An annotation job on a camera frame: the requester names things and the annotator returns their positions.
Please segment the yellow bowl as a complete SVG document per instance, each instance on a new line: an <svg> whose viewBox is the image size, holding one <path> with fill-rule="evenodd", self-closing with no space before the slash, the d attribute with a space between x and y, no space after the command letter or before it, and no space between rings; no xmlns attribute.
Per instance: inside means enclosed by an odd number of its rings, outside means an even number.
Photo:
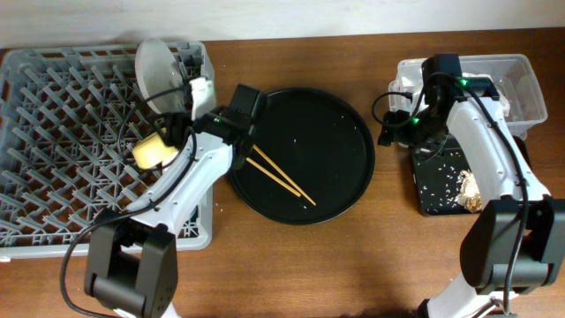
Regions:
<svg viewBox="0 0 565 318"><path fill-rule="evenodd" d="M157 132L136 144L132 151L135 163L142 170L148 170L160 163L171 163L177 154L178 150L166 146Z"/></svg>

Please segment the pale green plate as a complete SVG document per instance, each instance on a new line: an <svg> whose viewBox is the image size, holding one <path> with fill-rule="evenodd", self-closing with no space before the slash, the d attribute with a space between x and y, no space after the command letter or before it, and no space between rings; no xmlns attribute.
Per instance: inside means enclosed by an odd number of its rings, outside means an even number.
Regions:
<svg viewBox="0 0 565 318"><path fill-rule="evenodd" d="M163 41L158 38L144 40L136 51L134 69L142 98L154 113L181 112L185 109L183 90L149 100L151 96L184 84L177 60Z"/></svg>

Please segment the wooden chopstick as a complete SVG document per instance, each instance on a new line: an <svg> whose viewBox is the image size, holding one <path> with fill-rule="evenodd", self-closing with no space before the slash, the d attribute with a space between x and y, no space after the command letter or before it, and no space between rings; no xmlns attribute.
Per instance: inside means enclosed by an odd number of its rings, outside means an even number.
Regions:
<svg viewBox="0 0 565 318"><path fill-rule="evenodd" d="M274 170L276 170L284 179L285 183L289 186L293 187L297 191L301 193L301 196L304 196L310 203L314 206L317 203L303 190L301 189L296 182L294 182L273 160L271 160L259 147L256 145L252 146L252 149L257 152Z"/></svg>
<svg viewBox="0 0 565 318"><path fill-rule="evenodd" d="M247 158L245 158L245 160L246 160L247 163L251 164L251 166L253 166L257 170L259 170L261 173L263 173L264 175L266 175L267 177L269 177L273 181L275 181L279 186L282 186L284 189L286 189L287 191L289 191L290 193L294 194L297 197L301 196L301 193L299 191L297 191L296 189L294 189L290 185L283 182L281 179L279 179L273 173L271 173L270 171L268 171L267 169L265 169L264 167L262 167L258 163L256 163L253 159L247 157Z"/></svg>

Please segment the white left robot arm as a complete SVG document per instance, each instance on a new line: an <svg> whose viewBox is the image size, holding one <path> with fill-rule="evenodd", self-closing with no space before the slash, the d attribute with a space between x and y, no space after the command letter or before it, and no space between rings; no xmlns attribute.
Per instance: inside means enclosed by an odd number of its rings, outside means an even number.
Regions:
<svg viewBox="0 0 565 318"><path fill-rule="evenodd" d="M124 212L104 209L89 239L86 295L135 317L161 317L178 282L177 236L213 183L251 153L267 108L261 91L238 85L230 104L188 120L167 118L169 140L184 146L169 169Z"/></svg>

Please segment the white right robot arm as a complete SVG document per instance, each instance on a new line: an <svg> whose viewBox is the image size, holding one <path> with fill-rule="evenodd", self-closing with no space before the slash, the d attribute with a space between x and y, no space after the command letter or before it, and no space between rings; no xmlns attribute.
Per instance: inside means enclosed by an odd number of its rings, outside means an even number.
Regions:
<svg viewBox="0 0 565 318"><path fill-rule="evenodd" d="M425 159L456 140L477 182L481 210L460 247L460 274L418 307L421 317L509 314L510 301L553 284L564 261L564 202L537 179L506 123L494 84L500 55L404 60L379 118L378 142Z"/></svg>

